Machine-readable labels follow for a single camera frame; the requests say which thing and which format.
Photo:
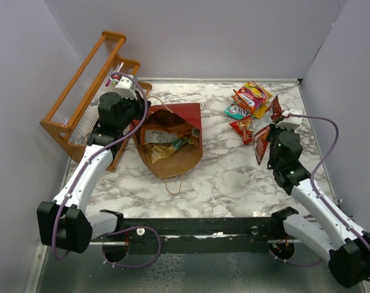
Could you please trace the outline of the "orange Fox's fruits candy bag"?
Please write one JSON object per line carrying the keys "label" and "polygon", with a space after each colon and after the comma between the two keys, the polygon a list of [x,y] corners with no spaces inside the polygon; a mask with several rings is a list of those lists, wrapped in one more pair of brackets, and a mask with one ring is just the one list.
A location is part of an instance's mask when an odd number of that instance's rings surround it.
{"label": "orange Fox's fruits candy bag", "polygon": [[248,81],[239,90],[233,90],[232,99],[251,116],[260,104],[271,102],[273,94],[253,81]]}

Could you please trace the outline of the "red snack packet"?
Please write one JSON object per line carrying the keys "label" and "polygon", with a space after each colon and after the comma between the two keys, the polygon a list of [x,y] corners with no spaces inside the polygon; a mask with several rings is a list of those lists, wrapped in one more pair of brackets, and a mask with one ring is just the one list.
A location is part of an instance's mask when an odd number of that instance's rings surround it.
{"label": "red snack packet", "polygon": [[248,145],[253,140],[253,120],[251,116],[233,121],[229,125],[242,137],[244,145]]}

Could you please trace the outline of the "yellow snack packet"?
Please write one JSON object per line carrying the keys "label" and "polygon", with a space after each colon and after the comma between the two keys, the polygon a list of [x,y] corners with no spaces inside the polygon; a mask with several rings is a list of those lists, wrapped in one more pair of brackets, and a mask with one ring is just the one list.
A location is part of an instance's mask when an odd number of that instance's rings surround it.
{"label": "yellow snack packet", "polygon": [[254,118],[262,118],[264,114],[270,109],[272,103],[263,103],[260,104],[257,110],[254,112],[253,117]]}

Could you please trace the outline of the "gold snack packet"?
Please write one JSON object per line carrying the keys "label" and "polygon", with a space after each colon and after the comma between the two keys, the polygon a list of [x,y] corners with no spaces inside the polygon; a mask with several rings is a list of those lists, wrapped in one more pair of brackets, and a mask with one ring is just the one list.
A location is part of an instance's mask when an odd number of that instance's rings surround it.
{"label": "gold snack packet", "polygon": [[167,159],[177,151],[172,143],[147,143],[144,145],[144,148],[145,157],[149,164],[155,164]]}

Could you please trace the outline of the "teal Fox's mint candy bag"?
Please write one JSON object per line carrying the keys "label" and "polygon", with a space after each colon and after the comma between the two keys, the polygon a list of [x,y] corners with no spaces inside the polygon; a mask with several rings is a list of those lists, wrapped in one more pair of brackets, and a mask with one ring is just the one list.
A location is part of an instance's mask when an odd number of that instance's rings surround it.
{"label": "teal Fox's mint candy bag", "polygon": [[225,114],[236,120],[240,120],[242,118],[250,116],[250,113],[248,111],[234,103],[230,104],[225,109]]}

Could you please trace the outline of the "red Doritos chip bag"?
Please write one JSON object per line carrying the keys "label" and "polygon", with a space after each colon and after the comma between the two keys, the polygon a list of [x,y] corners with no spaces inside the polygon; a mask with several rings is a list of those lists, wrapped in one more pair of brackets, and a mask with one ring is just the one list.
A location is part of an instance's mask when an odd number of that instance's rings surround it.
{"label": "red Doritos chip bag", "polygon": [[270,124],[281,117],[282,112],[278,95],[276,95],[268,104],[264,115],[253,121],[253,148],[258,165],[261,165],[267,149]]}

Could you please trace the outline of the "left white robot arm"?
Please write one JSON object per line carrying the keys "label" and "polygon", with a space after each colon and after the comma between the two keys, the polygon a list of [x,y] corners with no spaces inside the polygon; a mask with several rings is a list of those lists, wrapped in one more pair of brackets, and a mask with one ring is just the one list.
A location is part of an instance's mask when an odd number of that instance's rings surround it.
{"label": "left white robot arm", "polygon": [[[143,123],[150,104],[142,92],[138,98],[125,98],[115,92],[100,96],[98,113],[87,139],[82,159],[63,189],[50,202],[43,201],[37,208],[37,219],[42,244],[50,246],[56,260],[63,259],[58,251],[83,253],[92,239],[105,235],[112,241],[121,239],[124,225],[114,212],[85,214],[89,198],[101,175],[119,154],[123,142]],[[132,126],[125,134],[124,130]]]}

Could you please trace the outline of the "orange chips bag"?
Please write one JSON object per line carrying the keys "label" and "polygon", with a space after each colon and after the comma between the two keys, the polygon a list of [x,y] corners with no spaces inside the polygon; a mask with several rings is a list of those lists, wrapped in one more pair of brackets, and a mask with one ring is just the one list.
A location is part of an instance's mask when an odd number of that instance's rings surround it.
{"label": "orange chips bag", "polygon": [[200,130],[189,123],[175,126],[144,125],[140,131],[140,143],[172,143],[185,136],[199,137]]}

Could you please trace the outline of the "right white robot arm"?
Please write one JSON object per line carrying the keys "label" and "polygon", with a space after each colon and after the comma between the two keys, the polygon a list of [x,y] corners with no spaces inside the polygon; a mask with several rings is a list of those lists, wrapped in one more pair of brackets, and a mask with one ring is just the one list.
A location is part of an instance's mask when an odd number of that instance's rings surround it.
{"label": "right white robot arm", "polygon": [[334,279],[345,288],[370,281],[370,232],[345,215],[300,163],[303,147],[298,133],[273,123],[267,141],[267,167],[273,171],[276,183],[317,221],[314,225],[286,208],[273,214],[271,234],[278,239],[288,235],[301,241],[327,263]]}

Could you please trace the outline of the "red paper bag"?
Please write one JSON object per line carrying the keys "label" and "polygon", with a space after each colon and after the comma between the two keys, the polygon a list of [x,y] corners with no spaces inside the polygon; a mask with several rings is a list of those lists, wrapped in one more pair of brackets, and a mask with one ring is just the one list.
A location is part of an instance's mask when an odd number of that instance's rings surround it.
{"label": "red paper bag", "polygon": [[[145,157],[144,145],[140,143],[140,131],[144,125],[175,126],[189,123],[200,130],[199,137],[185,136],[172,142],[176,153],[155,164],[149,164]],[[201,125],[201,105],[199,103],[158,104],[151,106],[140,128],[132,135],[142,162],[155,177],[164,181],[173,177],[183,177],[192,170],[203,156],[203,134]]]}

